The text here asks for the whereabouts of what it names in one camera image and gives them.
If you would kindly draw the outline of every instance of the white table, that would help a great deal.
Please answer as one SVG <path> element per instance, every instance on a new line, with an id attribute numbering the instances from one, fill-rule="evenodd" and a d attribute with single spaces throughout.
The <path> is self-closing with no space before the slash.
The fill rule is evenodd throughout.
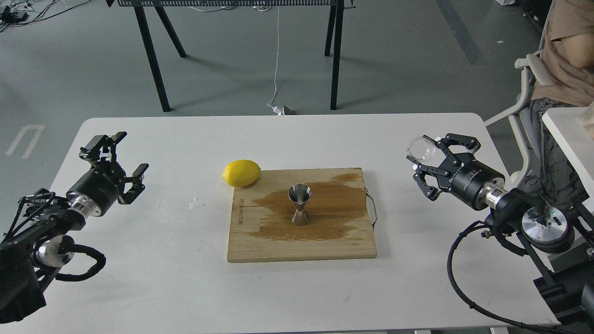
<path id="1" fill-rule="evenodd" d="M 594 198 L 594 140 L 579 120 L 585 110 L 551 108 L 542 116 L 542 121 L 580 176 L 590 198 Z"/>
<path id="2" fill-rule="evenodd" d="M 52 190 L 64 194 L 88 170 L 78 149 L 96 134 L 127 131 L 118 160 L 150 164 L 145 192 L 90 218 L 77 243 L 105 253 L 106 267 L 80 283 L 53 282 L 48 306 L 2 333 L 270 333 L 494 327 L 458 299 L 447 279 L 451 243 L 487 211 L 450 194 L 427 200 L 405 158 L 411 139 L 475 136 L 476 157 L 505 171 L 475 114 L 378 114 L 98 118 L 85 122 Z M 361 167 L 375 197 L 378 257 L 232 264 L 226 261 L 233 189 L 225 165 L 262 169 Z M 438 165 L 442 159 L 429 161 Z M 63 272 L 91 263 L 77 256 Z M 556 323 L 528 258 L 471 235 L 454 274 L 479 305 L 526 323 Z"/>

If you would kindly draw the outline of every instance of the white chair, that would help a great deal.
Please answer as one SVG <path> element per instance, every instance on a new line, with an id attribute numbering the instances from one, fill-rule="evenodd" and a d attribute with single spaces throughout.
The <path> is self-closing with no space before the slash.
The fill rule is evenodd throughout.
<path id="1" fill-rule="evenodd" d="M 510 122 L 523 161 L 522 168 L 519 171 L 510 173 L 510 188 L 516 187 L 530 170 L 530 150 L 539 151 L 536 130 L 532 127 L 530 121 L 530 96 L 532 95 L 535 80 L 543 86 L 552 86 L 551 75 L 538 58 L 539 54 L 540 51 L 529 53 L 525 58 L 516 60 L 515 68 L 522 70 L 522 86 L 516 104 L 484 122 L 486 127 L 504 118 L 507 118 Z"/>

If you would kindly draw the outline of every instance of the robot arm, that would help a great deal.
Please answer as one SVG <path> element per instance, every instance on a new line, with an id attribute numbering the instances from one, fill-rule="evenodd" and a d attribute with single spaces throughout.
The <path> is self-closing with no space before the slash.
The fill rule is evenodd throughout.
<path id="1" fill-rule="evenodd" d="M 574 241 L 574 227 L 594 248 L 592 232 L 578 220 L 581 217 L 594 230 L 594 216 L 581 204 L 562 212 L 539 197 L 529 196 L 518 189 L 505 190 L 503 175 L 475 159 L 474 153 L 480 148 L 476 138 L 455 134 L 448 134 L 445 139 L 420 138 L 445 155 L 437 168 L 421 164 L 421 159 L 412 154 L 407 156 L 414 164 L 413 179 L 423 195 L 436 200 L 442 192 L 452 193 L 474 210 L 489 207 L 491 213 L 484 222 L 479 222 L 488 229 L 482 236 L 493 236 L 504 248 L 531 258 L 542 275 L 534 283 L 562 324 L 588 322 L 594 329 L 594 256 L 560 272 L 551 272 L 533 249 L 551 254 L 566 252 Z M 462 145 L 473 151 L 453 154 L 449 149 L 452 145 Z M 437 179 L 438 189 L 427 185 L 425 178 L 428 175 Z M 507 238 L 514 234 L 522 247 L 508 241 Z"/>
<path id="2" fill-rule="evenodd" d="M 116 145 L 126 136 L 95 136 L 79 157 L 91 168 L 67 192 L 58 197 L 46 189 L 22 197 L 16 217 L 0 243 L 0 323 L 20 321 L 46 305 L 43 292 L 54 280 L 83 281 L 105 265 L 105 256 L 97 250 L 77 245 L 67 236 L 81 230 L 89 216 L 102 216 L 118 200 L 132 203 L 144 190 L 142 180 L 149 167 L 143 163 L 131 177 L 116 161 Z M 131 188 L 124 192 L 125 185 Z M 17 225 L 21 211 L 26 217 Z M 75 253 L 84 253 L 97 261 L 87 273 L 66 275 L 59 271 Z"/>

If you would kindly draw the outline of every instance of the black coiled cable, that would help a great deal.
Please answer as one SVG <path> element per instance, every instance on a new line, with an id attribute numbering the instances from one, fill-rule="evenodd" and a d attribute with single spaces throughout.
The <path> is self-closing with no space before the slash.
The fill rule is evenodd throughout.
<path id="1" fill-rule="evenodd" d="M 105 263 L 107 262 L 105 259 L 105 255 L 103 255 L 100 251 L 96 250 L 95 248 L 84 246 L 84 245 L 77 245 L 74 243 L 74 240 L 65 235 L 62 244 L 60 245 L 60 253 L 83 253 L 91 258 L 95 259 L 97 263 L 92 265 L 91 268 L 87 270 L 86 273 L 80 275 L 70 275 L 70 274 L 57 274 L 56 280 L 57 281 L 64 281 L 64 282 L 80 282 L 86 279 L 89 279 L 95 276 L 103 267 L 105 267 Z"/>
<path id="2" fill-rule="evenodd" d="M 476 310 L 477 312 L 504 322 L 504 323 L 508 323 L 512 326 L 516 326 L 516 327 L 520 327 L 520 328 L 524 328 L 524 329 L 528 329 L 528 330 L 532 330 L 534 332 L 537 333 L 554 333 L 554 334 L 575 334 L 574 332 L 569 332 L 567 330 L 561 330 L 561 329 L 554 329 L 554 328 L 549 328 L 549 327 L 543 327 L 543 326 L 537 326 L 534 324 L 526 324 L 523 322 L 517 322 L 515 320 L 512 319 L 508 319 L 508 318 L 504 318 L 501 316 L 498 316 L 497 314 L 494 314 L 492 312 L 487 311 L 486 309 L 478 306 L 473 300 L 471 300 L 470 298 L 468 298 L 468 296 L 466 294 L 464 294 L 464 292 L 462 292 L 462 290 L 460 289 L 460 287 L 458 286 L 458 284 L 456 283 L 456 280 L 454 279 L 454 273 L 452 271 L 451 268 L 451 264 L 452 264 L 452 259 L 454 257 L 454 251 L 456 250 L 456 248 L 458 248 L 458 245 L 460 244 L 460 242 L 462 241 L 462 239 L 464 239 L 466 236 L 468 236 L 470 233 L 477 231 L 479 229 L 483 229 L 483 228 L 488 228 L 486 225 L 483 224 L 483 222 L 477 220 L 476 222 L 470 224 L 470 226 L 468 226 L 464 231 L 462 231 L 458 237 L 456 238 L 456 240 L 454 241 L 454 243 L 452 244 L 451 248 L 450 248 L 450 252 L 448 253 L 447 256 L 447 276 L 450 280 L 450 284 L 452 286 L 452 288 L 454 288 L 454 291 L 458 294 L 458 296 L 466 303 L 468 304 L 468 306 L 474 310 Z"/>

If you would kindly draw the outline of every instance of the black cable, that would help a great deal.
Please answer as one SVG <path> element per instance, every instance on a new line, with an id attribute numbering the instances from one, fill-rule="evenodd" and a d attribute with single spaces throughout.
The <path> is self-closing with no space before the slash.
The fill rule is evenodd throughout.
<path id="1" fill-rule="evenodd" d="M 582 222 L 578 218 L 575 218 L 571 221 L 571 225 L 573 225 L 573 227 L 575 227 L 576 230 L 580 232 L 587 244 L 591 248 L 594 248 L 594 240 L 592 239 L 592 233 L 586 229 Z"/>
<path id="2" fill-rule="evenodd" d="M 468 226 L 464 231 L 462 231 L 458 237 L 456 238 L 456 240 L 454 241 L 454 243 L 452 244 L 451 248 L 450 248 L 450 252 L 448 253 L 447 256 L 447 276 L 450 280 L 450 284 L 452 286 L 452 288 L 454 288 L 454 291 L 456 292 L 456 294 L 458 295 L 458 297 L 460 297 L 466 304 L 468 304 L 468 306 L 474 310 L 476 310 L 477 312 L 483 314 L 484 316 L 487 316 L 489 318 L 504 322 L 504 323 L 508 323 L 512 326 L 516 326 L 516 327 L 520 327 L 520 328 L 524 328 L 524 329 L 528 329 L 528 330 L 532 330 L 536 333 L 555 333 L 555 334 L 575 334 L 574 332 L 569 332 L 567 330 L 561 330 L 561 329 L 554 329 L 554 328 L 549 328 L 549 327 L 543 327 L 543 326 L 537 326 L 537 325 L 533 325 L 533 324 L 526 324 L 523 322 L 517 322 L 515 320 L 511 320 L 508 318 L 504 318 L 501 316 L 498 316 L 497 314 L 494 314 L 492 312 L 489 312 L 488 310 L 478 306 L 473 300 L 471 300 L 466 294 L 464 294 L 464 292 L 462 292 L 462 290 L 460 289 L 460 287 L 458 286 L 458 284 L 456 283 L 456 280 L 454 279 L 454 273 L 452 271 L 452 259 L 454 257 L 454 251 L 456 250 L 456 248 L 458 248 L 458 245 L 460 244 L 460 242 L 462 241 L 462 239 L 464 239 L 466 236 L 468 236 L 470 233 L 477 231 L 479 229 L 483 229 L 483 228 L 488 228 L 486 225 L 483 225 L 481 221 L 476 221 L 472 224 L 470 224 L 470 226 Z"/>
<path id="3" fill-rule="evenodd" d="M 25 199 L 25 198 L 23 197 L 23 198 L 21 198 L 21 199 L 18 201 L 18 209 L 17 209 L 17 214 L 16 214 L 16 215 L 14 215 L 14 220 L 12 221 L 12 224 L 10 225 L 10 228 L 8 229 L 8 232 L 6 232 L 6 233 L 4 234 L 4 239 L 2 240 L 2 242 L 4 242 L 4 241 L 6 241 L 6 240 L 8 240 L 8 239 L 10 239 L 10 238 L 11 238 L 11 234 L 12 234 L 12 232 L 13 232 L 13 230 L 14 230 L 14 227 L 15 227 L 15 226 L 17 226 L 17 221 L 18 221 L 18 218 L 21 216 L 21 212 L 23 211 L 23 207 L 25 206 L 25 201 L 24 201 L 24 199 Z"/>
<path id="4" fill-rule="evenodd" d="M 63 281 L 63 282 L 80 282 L 84 281 L 85 279 L 91 278 L 95 276 L 103 267 L 105 267 L 106 259 L 105 255 L 103 255 L 100 251 L 96 250 L 95 248 L 91 248 L 89 246 L 84 245 L 71 245 L 64 249 L 64 252 L 73 252 L 73 253 L 84 253 L 97 261 L 86 273 L 80 275 L 70 275 L 70 274 L 57 274 L 56 280 Z"/>
<path id="5" fill-rule="evenodd" d="M 29 217 L 27 217 L 27 219 L 25 219 L 22 223 L 20 223 L 17 228 L 14 229 L 14 231 L 12 231 L 11 233 L 11 238 L 14 237 L 16 235 L 16 233 L 18 232 L 18 230 L 20 230 L 23 226 L 25 226 L 26 223 L 30 222 L 33 218 L 35 218 L 41 211 L 45 210 L 48 206 L 50 206 L 52 204 L 53 199 L 56 197 L 56 193 L 51 192 L 52 196 L 40 207 L 37 208 L 37 210 L 35 210 L 32 214 L 29 215 Z"/>
<path id="6" fill-rule="evenodd" d="M 91 1 L 93 1 L 93 0 L 87 0 L 87 1 L 83 2 L 82 4 L 78 4 L 78 5 L 76 5 L 76 6 L 70 7 L 70 8 L 69 8 L 69 9 L 67 9 L 67 10 L 61 11 L 61 12 L 59 12 L 59 13 L 57 13 L 57 14 L 54 14 L 54 15 L 51 15 L 51 16 L 48 16 L 48 17 L 45 17 L 45 18 L 41 18 L 41 19 L 39 19 L 39 20 L 35 20 L 35 21 L 31 20 L 31 21 L 29 21 L 27 24 L 29 24 L 29 23 L 34 23 L 34 22 L 41 22 L 41 21 L 43 21 L 43 20 L 47 20 L 48 18 L 56 17 L 56 16 L 58 16 L 58 15 L 60 15 L 60 14 L 63 14 L 63 13 L 65 13 L 65 12 L 69 11 L 69 10 L 73 10 L 74 8 L 80 7 L 80 6 L 82 6 L 82 5 L 86 5 L 86 4 L 88 4 L 89 2 L 91 2 Z"/>
<path id="7" fill-rule="evenodd" d="M 8 6 L 9 7 L 16 7 L 16 6 L 20 5 L 20 4 L 25 4 L 26 2 L 27 1 L 15 2 L 14 0 L 12 0 Z"/>
<path id="8" fill-rule="evenodd" d="M 93 0 L 87 0 L 87 1 L 85 1 L 83 3 L 81 3 L 81 4 L 78 4 L 76 6 L 73 6 L 73 7 L 68 8 L 67 10 L 63 10 L 63 11 L 61 11 L 59 13 L 54 14 L 54 15 L 51 15 L 51 16 L 48 16 L 48 17 L 44 17 L 45 14 L 48 12 L 49 8 L 59 2 L 59 0 L 53 0 L 47 6 L 45 6 L 45 8 L 42 9 L 41 12 L 39 12 L 39 14 L 37 16 L 35 16 L 35 18 L 33 18 L 32 20 L 30 20 L 29 22 L 7 24 L 6 27 L 0 29 L 0 33 L 3 32 L 4 30 L 6 30 L 8 27 L 23 27 L 23 26 L 26 26 L 26 25 L 31 24 L 31 23 L 41 22 L 41 21 L 47 20 L 48 18 L 56 17 L 56 16 L 58 16 L 60 14 L 63 14 L 65 12 L 67 12 L 67 11 L 73 10 L 74 8 L 77 8 L 77 7 L 80 7 L 82 5 L 88 4 L 91 1 L 93 1 Z"/>

